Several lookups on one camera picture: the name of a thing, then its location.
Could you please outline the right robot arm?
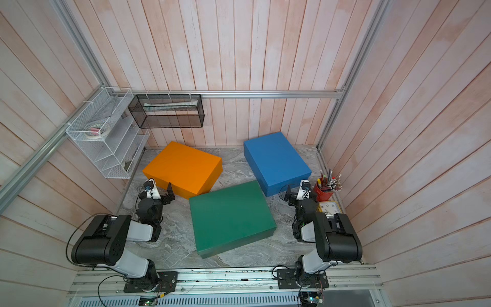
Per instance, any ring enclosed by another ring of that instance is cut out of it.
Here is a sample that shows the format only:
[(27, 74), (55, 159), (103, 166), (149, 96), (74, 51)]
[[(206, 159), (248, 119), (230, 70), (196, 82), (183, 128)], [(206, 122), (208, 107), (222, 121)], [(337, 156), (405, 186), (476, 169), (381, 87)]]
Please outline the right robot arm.
[(362, 259), (362, 244), (349, 217), (335, 201), (317, 201), (312, 191), (294, 193), (286, 189), (283, 200), (295, 208), (293, 236), (300, 242), (313, 243), (315, 249), (299, 257), (295, 268), (279, 274), (279, 280), (294, 278), (300, 288), (327, 285), (323, 274), (338, 263), (349, 264)]

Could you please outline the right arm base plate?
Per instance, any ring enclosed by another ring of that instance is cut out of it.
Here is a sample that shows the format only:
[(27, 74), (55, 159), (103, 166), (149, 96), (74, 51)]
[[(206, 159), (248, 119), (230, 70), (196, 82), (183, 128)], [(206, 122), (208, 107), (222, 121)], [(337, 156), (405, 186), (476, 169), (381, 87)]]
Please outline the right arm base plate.
[(324, 271), (313, 274), (295, 269), (278, 269), (274, 272), (280, 289), (328, 289), (329, 282)]

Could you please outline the orange shoebox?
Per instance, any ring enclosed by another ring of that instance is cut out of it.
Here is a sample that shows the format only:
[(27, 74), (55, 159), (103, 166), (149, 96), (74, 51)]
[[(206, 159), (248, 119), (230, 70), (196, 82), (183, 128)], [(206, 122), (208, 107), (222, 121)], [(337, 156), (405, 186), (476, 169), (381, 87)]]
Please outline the orange shoebox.
[(171, 142), (143, 169), (157, 187), (189, 199), (208, 193), (222, 173), (222, 159), (186, 145)]

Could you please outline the green shoebox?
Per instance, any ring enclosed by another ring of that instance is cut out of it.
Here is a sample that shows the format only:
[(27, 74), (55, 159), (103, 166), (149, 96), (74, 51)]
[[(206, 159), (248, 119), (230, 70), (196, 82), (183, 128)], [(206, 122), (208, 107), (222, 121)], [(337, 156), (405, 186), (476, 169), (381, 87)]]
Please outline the green shoebox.
[(277, 229), (257, 181), (192, 197), (189, 203), (196, 250), (202, 258), (268, 238)]

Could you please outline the blue shoebox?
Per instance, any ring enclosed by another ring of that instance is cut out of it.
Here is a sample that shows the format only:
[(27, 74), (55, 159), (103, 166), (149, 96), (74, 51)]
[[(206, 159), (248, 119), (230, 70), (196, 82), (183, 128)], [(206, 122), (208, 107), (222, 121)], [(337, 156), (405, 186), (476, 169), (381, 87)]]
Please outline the blue shoebox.
[(244, 142), (244, 156), (266, 197), (309, 179), (311, 170), (283, 133)]

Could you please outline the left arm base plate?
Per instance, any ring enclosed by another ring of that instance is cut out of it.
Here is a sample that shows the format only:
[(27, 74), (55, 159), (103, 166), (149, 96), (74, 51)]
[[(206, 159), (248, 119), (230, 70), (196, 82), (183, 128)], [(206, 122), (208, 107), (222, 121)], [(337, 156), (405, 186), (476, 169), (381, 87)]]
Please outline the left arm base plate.
[(176, 289), (177, 271), (151, 272), (142, 278), (127, 278), (124, 293), (159, 292), (170, 293)]

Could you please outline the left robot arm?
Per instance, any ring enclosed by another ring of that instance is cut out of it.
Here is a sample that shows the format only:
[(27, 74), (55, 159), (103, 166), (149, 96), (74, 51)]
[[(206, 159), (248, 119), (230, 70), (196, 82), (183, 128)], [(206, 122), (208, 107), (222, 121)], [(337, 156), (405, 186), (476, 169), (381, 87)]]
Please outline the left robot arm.
[(136, 202), (137, 220), (131, 215), (96, 214), (67, 256), (83, 267), (106, 267), (120, 273), (126, 292), (151, 292), (161, 284), (155, 263), (125, 249), (127, 242), (154, 243), (162, 230), (163, 207), (175, 200), (169, 183), (161, 194), (154, 179), (143, 184)]

